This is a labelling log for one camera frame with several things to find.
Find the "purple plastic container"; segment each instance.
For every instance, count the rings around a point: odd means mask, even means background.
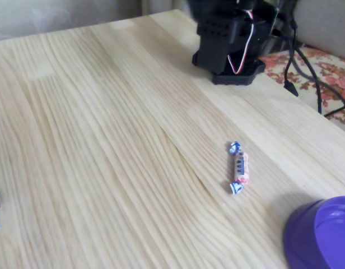
[[[345,196],[298,208],[283,242],[292,269],[345,269]]]

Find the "light wood tabletop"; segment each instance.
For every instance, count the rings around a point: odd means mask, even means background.
[[[213,85],[198,45],[179,11],[0,42],[0,269],[287,266],[289,214],[345,195],[345,133],[265,74]]]

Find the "patterned rug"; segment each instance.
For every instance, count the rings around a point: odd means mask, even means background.
[[[322,52],[317,49],[302,48],[304,55],[308,58],[317,76],[326,83],[334,87],[345,98],[345,60]],[[265,73],[273,78],[279,84],[283,84],[284,71],[288,62],[288,52],[280,52],[261,57],[261,60],[266,63]],[[306,64],[298,55],[296,59],[301,69],[310,74]],[[289,81],[295,84],[298,91],[299,98],[301,98],[309,106],[317,110],[317,95],[315,83],[308,81],[300,76],[293,65],[291,65],[288,72]],[[341,107],[342,102],[329,90],[321,87],[322,96],[322,113],[326,114],[334,109]],[[337,126],[345,130],[345,110],[335,113],[329,117]]]

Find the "candy wrapper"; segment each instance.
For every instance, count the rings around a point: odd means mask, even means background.
[[[236,141],[231,144],[230,154],[235,159],[234,182],[230,184],[233,194],[240,193],[250,181],[249,177],[249,157],[245,152],[241,152],[241,145]]]
[[[243,185],[248,184],[250,181],[249,177],[249,155],[245,152],[240,152],[235,157],[235,178],[234,180],[242,183]]]

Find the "wall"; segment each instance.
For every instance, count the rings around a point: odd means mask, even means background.
[[[299,0],[299,40],[345,59],[345,0]]]
[[[0,0],[0,40],[140,16],[140,0]]]

